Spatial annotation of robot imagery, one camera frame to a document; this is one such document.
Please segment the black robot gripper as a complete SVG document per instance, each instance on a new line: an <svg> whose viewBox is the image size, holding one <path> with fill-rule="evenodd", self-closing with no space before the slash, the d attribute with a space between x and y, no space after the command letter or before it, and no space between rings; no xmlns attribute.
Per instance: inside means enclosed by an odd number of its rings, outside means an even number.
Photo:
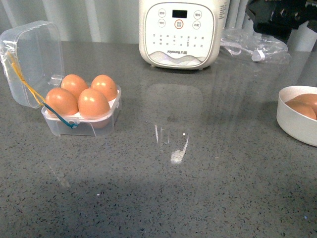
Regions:
<svg viewBox="0 0 317 238"><path fill-rule="evenodd" d="M315 0L250 0L245 13L257 33L288 38L293 29L307 21L317 21Z"/></svg>

